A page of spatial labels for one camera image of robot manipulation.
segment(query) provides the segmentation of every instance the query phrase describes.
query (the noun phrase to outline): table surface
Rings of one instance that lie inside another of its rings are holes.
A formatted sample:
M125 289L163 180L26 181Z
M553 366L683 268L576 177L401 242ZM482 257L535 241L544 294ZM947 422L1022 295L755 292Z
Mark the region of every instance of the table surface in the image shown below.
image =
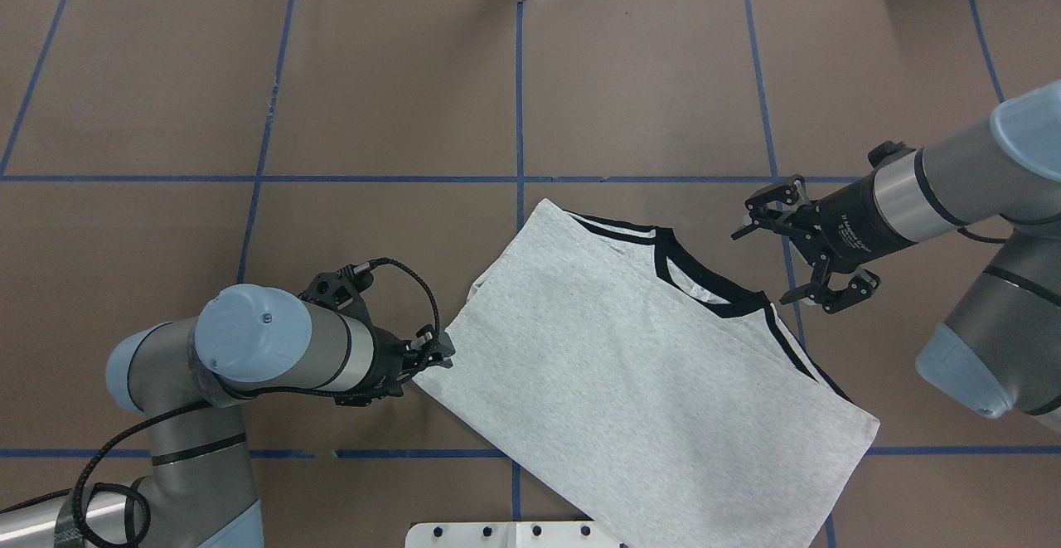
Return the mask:
M1056 25L1026 7L1059 2L0 0L19 15L0 39L0 504L68 487L137 422L103 384L129 333L236 281L298 291L377 256L416 269L448 322L545 196L674 227L777 298L806 269L776 237L729 240L743 200L793 172L823 195L885 139L932 143L1058 79ZM914 370L994 251L946 236L876 262L867 304L782 310L882 421L816 548L1061 537L1058 436ZM429 315L401 273L366 299L402 335ZM415 389L245 416L273 546L580 516ZM146 473L145 443L99 479Z

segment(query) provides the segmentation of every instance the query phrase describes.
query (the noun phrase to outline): robotiq logo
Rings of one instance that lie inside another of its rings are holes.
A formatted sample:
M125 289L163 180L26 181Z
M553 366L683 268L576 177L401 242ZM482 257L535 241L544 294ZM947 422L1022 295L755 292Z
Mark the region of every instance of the robotiq logo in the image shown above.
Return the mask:
M836 226L836 230L840 233L840 239L842 239L849 247L862 250L868 254L870 249L865 242L863 242L862 239L858 239L858 235L855 234L855 230L851 227L851 221L848 220L848 216L846 213L840 215L840 221L842 222Z

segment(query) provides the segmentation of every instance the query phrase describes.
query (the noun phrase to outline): white metal bracket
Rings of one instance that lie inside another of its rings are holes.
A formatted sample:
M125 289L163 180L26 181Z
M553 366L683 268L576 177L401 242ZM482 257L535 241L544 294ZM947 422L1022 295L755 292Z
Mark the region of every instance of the white metal bracket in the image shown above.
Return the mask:
M405 548L626 548L596 521L417 524Z

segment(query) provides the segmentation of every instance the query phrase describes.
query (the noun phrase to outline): light blue joint cap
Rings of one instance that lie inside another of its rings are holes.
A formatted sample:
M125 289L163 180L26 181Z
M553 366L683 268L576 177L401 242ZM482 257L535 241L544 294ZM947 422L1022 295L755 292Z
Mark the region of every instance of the light blue joint cap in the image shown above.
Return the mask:
M107 391L110 392L110 396L115 397L115 403L118 404L118 407L121 407L125 411L143 413L136 406L136 401L133 400L133 395L129 394L129 367L133 365L133 358L136 356L136 350L140 348L140 343L143 343L147 335L167 324L170 324L170 322L156 324L146 330L141 330L125 339L121 343L118 343L115 350L110 352L110 357L107 358Z
M1013 408L998 379L950 326L936 327L917 361L918 374L976 413L994 419Z
M239 517L236 517L221 531L199 544L199 548L262 548L265 546L265 534L262 532L262 501L247 507Z
M203 308L195 352L211 372L237 382L264 382L291 370L310 345L306 306L286 291L233 285Z
M991 133L1017 165L1061 183L1061 80L996 106Z

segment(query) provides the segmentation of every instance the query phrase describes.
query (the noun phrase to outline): robotic arm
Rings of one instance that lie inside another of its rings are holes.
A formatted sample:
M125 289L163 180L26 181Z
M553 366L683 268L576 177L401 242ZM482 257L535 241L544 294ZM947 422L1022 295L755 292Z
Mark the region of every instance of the robotic arm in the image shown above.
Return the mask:
M404 270L431 299L434 324L412 341L375 326L361 298L382 264ZM297 297L255 285L229 287L198 318L160 324L115 348L107 389L145 422L101 449L72 491L0 514L0 547L261 547L239 405L288 392L364 407L401 396L402 384L429 366L450 367L452 355L427 284L387 258L321 273ZM144 428L153 475L128 487L86 489L106 451Z
M1002 215L1011 238L917 369L986 417L1016 408L1061 432L1061 81L935 145L886 142L869 160L869 175L819 201L807 200L800 175L758 191L733 239L756 228L792 239L814 273L781 303L836 313L880 285L862 264ZM852 275L843 289L829 287L834 273Z

